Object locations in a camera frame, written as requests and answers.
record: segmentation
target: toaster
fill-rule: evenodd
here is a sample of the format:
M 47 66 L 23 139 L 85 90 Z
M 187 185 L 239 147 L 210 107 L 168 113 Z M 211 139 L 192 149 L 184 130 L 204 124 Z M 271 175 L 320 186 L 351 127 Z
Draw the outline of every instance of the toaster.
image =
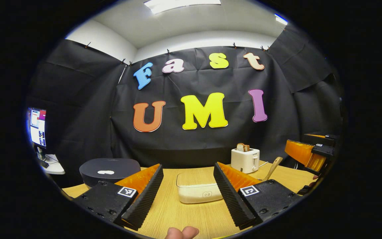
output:
M 250 148 L 243 152 L 231 150 L 231 167 L 245 174 L 253 173 L 259 169 L 260 150 Z

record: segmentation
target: orange letter u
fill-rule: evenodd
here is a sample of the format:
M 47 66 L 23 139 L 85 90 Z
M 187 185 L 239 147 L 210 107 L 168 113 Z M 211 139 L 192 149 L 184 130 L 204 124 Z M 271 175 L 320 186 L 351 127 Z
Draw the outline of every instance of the orange letter u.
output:
M 145 124 L 144 114 L 148 107 L 147 103 L 138 103 L 134 105 L 134 127 L 139 132 L 153 132 L 160 127 L 162 122 L 162 108 L 166 104 L 165 101 L 154 101 L 151 104 L 154 107 L 154 119 L 151 124 Z

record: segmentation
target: monitor screen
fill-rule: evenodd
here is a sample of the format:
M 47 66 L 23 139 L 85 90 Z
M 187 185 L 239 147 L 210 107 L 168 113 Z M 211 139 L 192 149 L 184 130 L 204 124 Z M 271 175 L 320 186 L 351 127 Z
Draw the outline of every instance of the monitor screen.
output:
M 30 130 L 30 140 L 35 143 L 36 146 L 46 148 L 45 115 L 47 114 L 47 111 L 44 109 L 29 108 L 28 115 L 29 114 L 29 125 L 27 127 Z

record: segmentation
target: white ceiling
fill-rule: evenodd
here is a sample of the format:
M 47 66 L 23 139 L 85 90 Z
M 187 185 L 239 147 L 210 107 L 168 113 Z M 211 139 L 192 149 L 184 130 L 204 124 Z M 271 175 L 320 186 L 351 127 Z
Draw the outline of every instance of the white ceiling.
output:
M 125 0 L 93 19 L 136 48 L 178 35 L 215 30 L 243 31 L 278 37 L 284 25 L 254 0 L 221 0 L 221 5 L 187 6 L 153 14 L 144 2 Z

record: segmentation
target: wooden spatula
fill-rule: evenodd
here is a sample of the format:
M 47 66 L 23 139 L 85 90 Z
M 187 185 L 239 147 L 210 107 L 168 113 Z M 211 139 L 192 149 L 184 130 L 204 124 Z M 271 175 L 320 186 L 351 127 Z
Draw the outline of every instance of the wooden spatula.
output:
M 273 173 L 273 171 L 276 169 L 276 167 L 279 165 L 279 163 L 282 161 L 282 157 L 277 157 L 276 159 L 275 159 L 275 161 L 273 161 L 273 163 L 272 163 L 272 166 L 271 166 L 271 168 L 270 168 L 270 170 L 269 170 L 269 172 L 268 172 L 268 174 L 266 175 L 266 177 L 264 178 L 264 179 L 259 179 L 259 180 L 261 180 L 262 182 L 264 182 L 264 181 L 266 181 L 266 180 L 268 180 L 269 178 L 270 178 L 270 176 L 272 175 L 272 173 Z

